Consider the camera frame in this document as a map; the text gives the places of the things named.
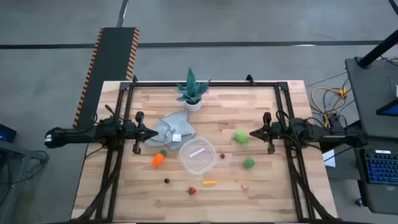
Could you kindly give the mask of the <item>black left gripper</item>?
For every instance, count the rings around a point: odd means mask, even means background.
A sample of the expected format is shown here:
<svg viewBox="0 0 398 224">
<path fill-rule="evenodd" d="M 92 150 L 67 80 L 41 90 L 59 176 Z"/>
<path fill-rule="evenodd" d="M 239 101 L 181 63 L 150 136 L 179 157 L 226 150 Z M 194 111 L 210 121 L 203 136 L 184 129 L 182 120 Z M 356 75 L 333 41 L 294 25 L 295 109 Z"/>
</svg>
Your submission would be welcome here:
<svg viewBox="0 0 398 224">
<path fill-rule="evenodd" d="M 136 120 L 135 123 L 133 123 L 131 120 L 128 120 L 123 124 L 123 138 L 135 140 L 132 151 L 134 154 L 140 154 L 141 153 L 140 143 L 155 137 L 156 134 L 158 134 L 158 132 L 144 126 L 143 112 L 138 111 L 136 113 L 135 120 Z M 155 135 L 144 136 L 145 133 L 155 134 Z"/>
</svg>

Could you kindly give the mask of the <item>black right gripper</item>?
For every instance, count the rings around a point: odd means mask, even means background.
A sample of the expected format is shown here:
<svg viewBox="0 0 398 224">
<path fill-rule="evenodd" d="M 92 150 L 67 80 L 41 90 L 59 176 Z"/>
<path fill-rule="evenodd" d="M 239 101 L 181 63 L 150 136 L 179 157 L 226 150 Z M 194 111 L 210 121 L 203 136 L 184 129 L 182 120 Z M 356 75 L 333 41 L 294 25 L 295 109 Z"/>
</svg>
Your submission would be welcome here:
<svg viewBox="0 0 398 224">
<path fill-rule="evenodd" d="M 275 146 L 273 140 L 279 139 L 279 135 L 281 133 L 279 122 L 272 123 L 271 121 L 272 121 L 272 116 L 270 112 L 265 112 L 263 115 L 264 125 L 261 128 L 253 130 L 249 133 L 250 136 L 260 139 L 262 141 L 264 140 L 264 142 L 268 143 L 268 148 L 267 148 L 268 154 L 275 153 Z"/>
</svg>

